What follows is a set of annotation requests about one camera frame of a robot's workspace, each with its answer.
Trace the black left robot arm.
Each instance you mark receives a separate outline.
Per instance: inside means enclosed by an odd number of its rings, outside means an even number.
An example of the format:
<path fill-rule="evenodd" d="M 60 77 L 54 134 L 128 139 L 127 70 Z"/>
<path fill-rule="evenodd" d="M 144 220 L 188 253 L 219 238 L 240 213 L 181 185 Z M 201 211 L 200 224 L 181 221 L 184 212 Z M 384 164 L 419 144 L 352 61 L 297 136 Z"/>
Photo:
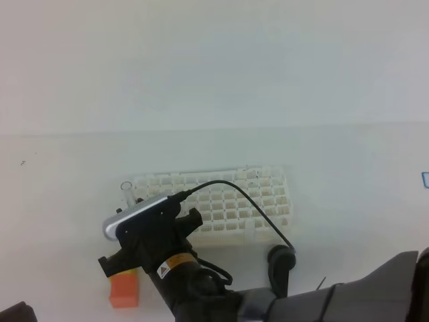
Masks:
<path fill-rule="evenodd" d="M 17 303 L 0 313 L 0 322 L 37 322 L 36 314 L 25 302 Z"/>

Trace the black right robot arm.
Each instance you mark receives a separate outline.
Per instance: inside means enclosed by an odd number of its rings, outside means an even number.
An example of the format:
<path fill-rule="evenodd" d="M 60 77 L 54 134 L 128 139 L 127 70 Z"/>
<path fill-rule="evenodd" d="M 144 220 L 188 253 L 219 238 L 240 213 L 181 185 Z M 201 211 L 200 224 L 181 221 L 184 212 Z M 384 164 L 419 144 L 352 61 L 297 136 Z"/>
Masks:
<path fill-rule="evenodd" d="M 191 250 L 187 237 L 201 225 L 196 209 L 119 213 L 103 231 L 121 248 L 99 264 L 106 276 L 143 268 L 177 321 L 428 320 L 428 252 L 402 252 L 364 278 L 294 296 L 282 286 L 233 291 Z"/>

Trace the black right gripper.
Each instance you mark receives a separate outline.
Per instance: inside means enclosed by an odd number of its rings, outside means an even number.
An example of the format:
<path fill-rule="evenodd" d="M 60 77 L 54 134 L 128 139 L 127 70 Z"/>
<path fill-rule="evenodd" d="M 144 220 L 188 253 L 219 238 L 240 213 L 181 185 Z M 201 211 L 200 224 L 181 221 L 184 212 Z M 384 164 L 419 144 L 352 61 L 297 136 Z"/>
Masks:
<path fill-rule="evenodd" d="M 120 223 L 116 237 L 121 249 L 98 259 L 105 276 L 138 267 L 153 273 L 170 256 L 190 250 L 187 237 L 202 225 L 202 215 L 195 208 L 184 217 L 179 212 L 179 207 L 155 207 Z"/>

